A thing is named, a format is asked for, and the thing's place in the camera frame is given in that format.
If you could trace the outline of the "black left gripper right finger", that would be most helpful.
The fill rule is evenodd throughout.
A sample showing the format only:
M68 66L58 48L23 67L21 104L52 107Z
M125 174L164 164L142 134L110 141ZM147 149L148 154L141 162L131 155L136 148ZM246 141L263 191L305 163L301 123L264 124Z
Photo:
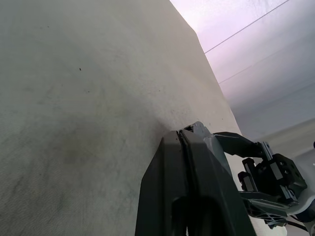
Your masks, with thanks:
M189 236L253 236L232 176L200 136L187 130L180 136L189 182Z

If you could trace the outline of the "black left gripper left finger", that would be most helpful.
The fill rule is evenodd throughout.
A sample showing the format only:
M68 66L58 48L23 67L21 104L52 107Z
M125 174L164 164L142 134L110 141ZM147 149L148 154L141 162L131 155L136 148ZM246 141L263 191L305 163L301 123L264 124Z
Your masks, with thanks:
M164 135L140 187L135 236L195 236L189 195L187 134Z

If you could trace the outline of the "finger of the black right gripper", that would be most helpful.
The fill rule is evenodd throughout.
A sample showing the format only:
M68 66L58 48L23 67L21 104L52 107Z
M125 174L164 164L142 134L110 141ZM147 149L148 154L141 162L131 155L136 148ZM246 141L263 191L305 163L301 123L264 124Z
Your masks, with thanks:
M259 142L252 142L251 140L232 132L217 132L214 133L214 136L220 143L223 151L230 155L237 155L242 158L266 158L262 144Z
M293 192L264 193L264 192L240 192L247 213L253 218L262 219L266 225L288 224L288 210L298 205Z

